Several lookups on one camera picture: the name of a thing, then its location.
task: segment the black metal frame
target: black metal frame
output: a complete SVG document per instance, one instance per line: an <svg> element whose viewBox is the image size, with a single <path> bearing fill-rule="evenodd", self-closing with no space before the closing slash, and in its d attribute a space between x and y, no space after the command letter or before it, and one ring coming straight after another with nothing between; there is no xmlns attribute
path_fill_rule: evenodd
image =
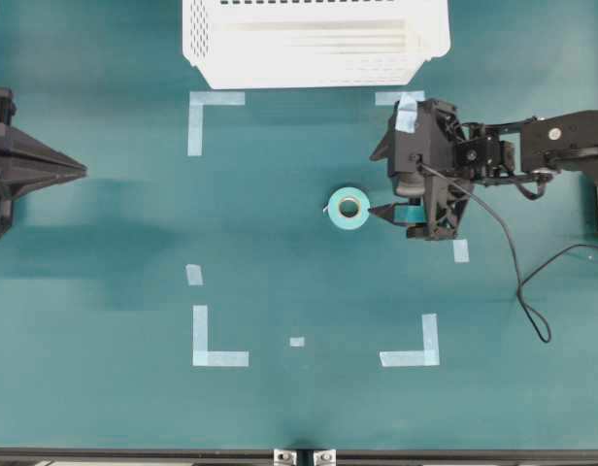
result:
<svg viewBox="0 0 598 466"><path fill-rule="evenodd" d="M313 450L298 450L300 464L311 464ZM0 449L0 461L162 461L197 466L271 466L271 449ZM337 466L416 466L491 464L515 466L598 466L598 449L444 449L338 450Z"/></svg>

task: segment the blue tape roll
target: blue tape roll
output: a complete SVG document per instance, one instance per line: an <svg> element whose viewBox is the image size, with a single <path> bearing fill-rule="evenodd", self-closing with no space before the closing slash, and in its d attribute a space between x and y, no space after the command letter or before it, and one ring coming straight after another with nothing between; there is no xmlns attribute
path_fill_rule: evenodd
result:
<svg viewBox="0 0 598 466"><path fill-rule="evenodd" d="M345 201L350 201L357 206L357 214L355 216L345 216L341 212L342 204ZM368 196L355 187L338 189L329 198L329 203L327 204L329 218L331 218L334 225L343 230L356 230L366 223L370 216L368 209L370 209Z"/></svg>

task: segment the masking tape marker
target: masking tape marker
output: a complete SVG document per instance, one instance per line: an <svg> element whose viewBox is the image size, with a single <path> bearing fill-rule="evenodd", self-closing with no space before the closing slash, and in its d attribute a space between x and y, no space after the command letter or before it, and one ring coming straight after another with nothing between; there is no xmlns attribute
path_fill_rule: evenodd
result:
<svg viewBox="0 0 598 466"><path fill-rule="evenodd" d="M437 315L422 316L423 351L382 351L383 367L439 366L439 337L437 333Z"/></svg>
<svg viewBox="0 0 598 466"><path fill-rule="evenodd" d="M470 261L470 250L467 240L454 240L452 248L454 250L454 262L457 264L466 264Z"/></svg>
<svg viewBox="0 0 598 466"><path fill-rule="evenodd" d="M395 92L375 92L375 105L377 107L392 107L402 96L413 98L416 102L426 100L426 93L423 90L395 91Z"/></svg>
<svg viewBox="0 0 598 466"><path fill-rule="evenodd" d="M202 155L204 138L204 107L207 105L245 105L244 92L190 92L189 93L189 134L187 155Z"/></svg>
<svg viewBox="0 0 598 466"><path fill-rule="evenodd" d="M193 306L193 366L249 367L247 351L209 351L208 306Z"/></svg>
<svg viewBox="0 0 598 466"><path fill-rule="evenodd" d="M202 276L202 267L199 265L188 264L186 267L186 281L189 286L202 286L204 277Z"/></svg>
<svg viewBox="0 0 598 466"><path fill-rule="evenodd" d="M303 348L306 345L305 337L291 337L289 340L292 348Z"/></svg>

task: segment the robotic arm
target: robotic arm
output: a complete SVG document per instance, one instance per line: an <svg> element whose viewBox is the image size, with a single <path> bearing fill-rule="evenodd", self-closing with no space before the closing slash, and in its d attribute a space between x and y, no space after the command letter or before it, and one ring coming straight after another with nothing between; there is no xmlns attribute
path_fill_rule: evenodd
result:
<svg viewBox="0 0 598 466"><path fill-rule="evenodd" d="M398 105L370 158L387 159L394 194L409 202L376 207L371 214L406 227L408 238L456 238L469 201L429 168L469 192L476 184L513 184L530 200L541 198L562 170L581 171L598 186L598 111L507 124L462 124L455 106L431 99L417 104L415 130L405 132L396 129ZM520 135L520 174L515 173L514 145L500 139L506 134ZM527 184L535 184L536 190ZM397 220L397 208L420 205L425 221Z"/></svg>

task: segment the roll of tape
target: roll of tape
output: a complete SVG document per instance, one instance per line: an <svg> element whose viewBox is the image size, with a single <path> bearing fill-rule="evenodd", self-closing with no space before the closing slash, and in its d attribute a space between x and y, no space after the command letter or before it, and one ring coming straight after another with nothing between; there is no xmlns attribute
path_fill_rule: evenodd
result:
<svg viewBox="0 0 598 466"><path fill-rule="evenodd" d="M356 230L361 227L370 216L370 200L368 196L356 187L338 189L329 198L327 212L329 218L338 228Z"/></svg>

